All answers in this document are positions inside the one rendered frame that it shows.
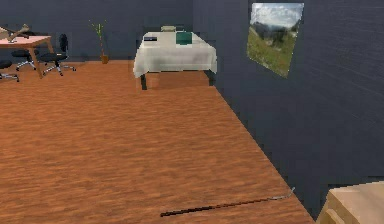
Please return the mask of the light wooden cabinet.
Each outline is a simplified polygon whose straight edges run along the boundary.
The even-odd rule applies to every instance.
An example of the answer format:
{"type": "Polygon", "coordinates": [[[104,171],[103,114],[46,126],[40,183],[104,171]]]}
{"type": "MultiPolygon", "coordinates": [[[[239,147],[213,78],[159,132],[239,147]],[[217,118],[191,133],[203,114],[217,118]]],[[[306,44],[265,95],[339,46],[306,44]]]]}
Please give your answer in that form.
{"type": "Polygon", "coordinates": [[[384,181],[330,189],[316,224],[384,224],[384,181]]]}

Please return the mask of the green book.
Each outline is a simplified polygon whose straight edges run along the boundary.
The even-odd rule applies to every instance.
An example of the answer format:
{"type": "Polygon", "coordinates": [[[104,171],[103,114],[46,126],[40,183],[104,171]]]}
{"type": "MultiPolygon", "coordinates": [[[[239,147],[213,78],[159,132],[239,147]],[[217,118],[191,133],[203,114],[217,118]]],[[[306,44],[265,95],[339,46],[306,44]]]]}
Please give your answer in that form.
{"type": "Polygon", "coordinates": [[[189,45],[192,43],[192,33],[191,32],[177,32],[176,33],[176,43],[179,45],[189,45]]]}

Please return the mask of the black office chair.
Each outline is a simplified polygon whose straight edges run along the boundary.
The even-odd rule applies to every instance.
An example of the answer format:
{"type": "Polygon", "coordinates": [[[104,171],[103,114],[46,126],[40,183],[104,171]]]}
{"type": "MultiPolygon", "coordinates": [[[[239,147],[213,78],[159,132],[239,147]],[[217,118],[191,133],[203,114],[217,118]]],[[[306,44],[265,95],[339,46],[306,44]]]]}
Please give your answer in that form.
{"type": "Polygon", "coordinates": [[[60,62],[64,61],[69,58],[68,55],[68,46],[69,41],[66,34],[61,34],[59,36],[59,49],[60,52],[54,52],[54,53],[45,53],[39,57],[39,59],[47,65],[48,63],[53,63],[53,66],[47,68],[42,72],[42,75],[45,76],[48,72],[52,71],[53,69],[56,69],[59,72],[59,75],[62,76],[62,70],[61,68],[69,68],[72,71],[76,71],[76,68],[74,66],[69,65],[61,65],[60,62]]]}
{"type": "MultiPolygon", "coordinates": [[[[12,62],[10,60],[0,60],[0,70],[6,69],[12,66],[12,62]]],[[[2,79],[15,79],[17,82],[19,82],[19,77],[17,74],[6,74],[0,72],[0,80],[2,79]]]]}
{"type": "Polygon", "coordinates": [[[30,65],[33,69],[36,69],[34,65],[34,61],[31,58],[31,55],[28,50],[26,49],[19,49],[15,50],[11,53],[11,55],[15,58],[24,58],[23,62],[20,62],[16,66],[16,70],[19,71],[21,67],[25,65],[30,65]]]}

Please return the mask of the long thin dark stick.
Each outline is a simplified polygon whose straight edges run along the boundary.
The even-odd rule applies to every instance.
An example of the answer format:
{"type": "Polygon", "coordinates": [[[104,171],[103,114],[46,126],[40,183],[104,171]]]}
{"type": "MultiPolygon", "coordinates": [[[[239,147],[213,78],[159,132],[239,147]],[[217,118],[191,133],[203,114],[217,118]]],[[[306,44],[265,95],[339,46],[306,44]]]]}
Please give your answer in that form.
{"type": "Polygon", "coordinates": [[[280,196],[272,196],[272,197],[260,198],[255,200],[242,201],[242,202],[232,202],[232,203],[208,205],[208,206],[181,209],[181,210],[166,211],[166,212],[160,213],[159,216],[160,217],[174,216],[174,215],[181,215],[181,214],[187,214],[187,213],[193,213],[193,212],[208,211],[208,210],[214,210],[214,209],[220,209],[220,208],[228,208],[228,207],[235,207],[235,206],[246,205],[246,204],[260,203],[260,202],[266,202],[266,201],[282,200],[292,196],[295,189],[296,187],[292,187],[291,189],[289,189],[289,191],[286,194],[280,195],[280,196]]]}

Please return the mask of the bed with white cover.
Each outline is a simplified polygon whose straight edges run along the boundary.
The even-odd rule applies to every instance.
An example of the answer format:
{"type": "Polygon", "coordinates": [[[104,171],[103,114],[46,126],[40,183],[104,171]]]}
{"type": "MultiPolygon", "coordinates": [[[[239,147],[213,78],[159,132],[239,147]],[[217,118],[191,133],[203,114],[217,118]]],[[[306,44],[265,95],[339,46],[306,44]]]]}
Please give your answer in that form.
{"type": "Polygon", "coordinates": [[[139,45],[133,64],[133,74],[140,80],[142,90],[147,89],[146,74],[149,72],[204,71],[209,85],[216,82],[216,49],[192,33],[192,43],[176,43],[177,32],[147,32],[139,45]],[[144,41],[144,37],[157,37],[157,41],[144,41]]]}

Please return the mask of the house plant in brown pot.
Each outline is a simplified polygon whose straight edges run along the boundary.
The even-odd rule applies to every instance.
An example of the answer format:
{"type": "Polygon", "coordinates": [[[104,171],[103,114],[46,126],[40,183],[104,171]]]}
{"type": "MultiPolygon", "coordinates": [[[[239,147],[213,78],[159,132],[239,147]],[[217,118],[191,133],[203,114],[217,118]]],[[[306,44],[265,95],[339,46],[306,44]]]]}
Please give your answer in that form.
{"type": "Polygon", "coordinates": [[[105,49],[104,49],[103,31],[104,31],[105,24],[106,24],[106,21],[104,21],[103,23],[93,23],[92,21],[90,21],[90,26],[96,32],[96,35],[98,36],[98,39],[99,39],[100,60],[102,64],[107,64],[109,61],[109,57],[105,54],[105,49]]]}

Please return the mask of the brown desk lamp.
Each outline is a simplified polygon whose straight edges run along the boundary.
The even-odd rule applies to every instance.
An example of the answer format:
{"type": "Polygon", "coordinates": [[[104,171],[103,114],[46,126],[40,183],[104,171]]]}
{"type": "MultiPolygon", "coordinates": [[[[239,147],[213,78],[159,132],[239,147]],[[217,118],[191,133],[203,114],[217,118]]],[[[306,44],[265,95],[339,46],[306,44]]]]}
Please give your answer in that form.
{"type": "Polygon", "coordinates": [[[7,40],[9,43],[14,43],[18,36],[21,36],[21,37],[26,38],[26,39],[29,38],[29,36],[26,34],[26,32],[30,30],[30,28],[27,24],[23,24],[21,29],[18,31],[14,31],[12,29],[5,28],[5,27],[3,27],[3,30],[5,30],[9,33],[9,36],[7,37],[7,40]]]}

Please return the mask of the framed landscape picture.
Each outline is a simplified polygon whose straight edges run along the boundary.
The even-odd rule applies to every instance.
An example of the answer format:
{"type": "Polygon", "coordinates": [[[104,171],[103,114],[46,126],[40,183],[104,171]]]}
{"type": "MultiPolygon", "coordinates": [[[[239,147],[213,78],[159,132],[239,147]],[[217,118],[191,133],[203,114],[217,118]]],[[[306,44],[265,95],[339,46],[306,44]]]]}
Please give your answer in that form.
{"type": "Polygon", "coordinates": [[[303,3],[252,3],[248,58],[287,78],[303,11],[303,3]]]}

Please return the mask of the wooden desk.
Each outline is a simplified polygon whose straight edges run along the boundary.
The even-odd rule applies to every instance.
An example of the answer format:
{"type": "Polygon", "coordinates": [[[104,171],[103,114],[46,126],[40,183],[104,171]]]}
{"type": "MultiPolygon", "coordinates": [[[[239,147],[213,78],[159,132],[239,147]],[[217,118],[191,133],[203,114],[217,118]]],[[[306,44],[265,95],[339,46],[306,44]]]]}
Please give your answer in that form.
{"type": "Polygon", "coordinates": [[[33,64],[36,67],[36,72],[40,78],[43,78],[42,71],[39,67],[39,62],[34,52],[35,48],[41,44],[46,44],[50,53],[54,52],[51,44],[50,36],[30,36],[29,38],[16,37],[15,41],[10,43],[7,39],[0,40],[0,49],[26,49],[29,51],[33,64]]]}

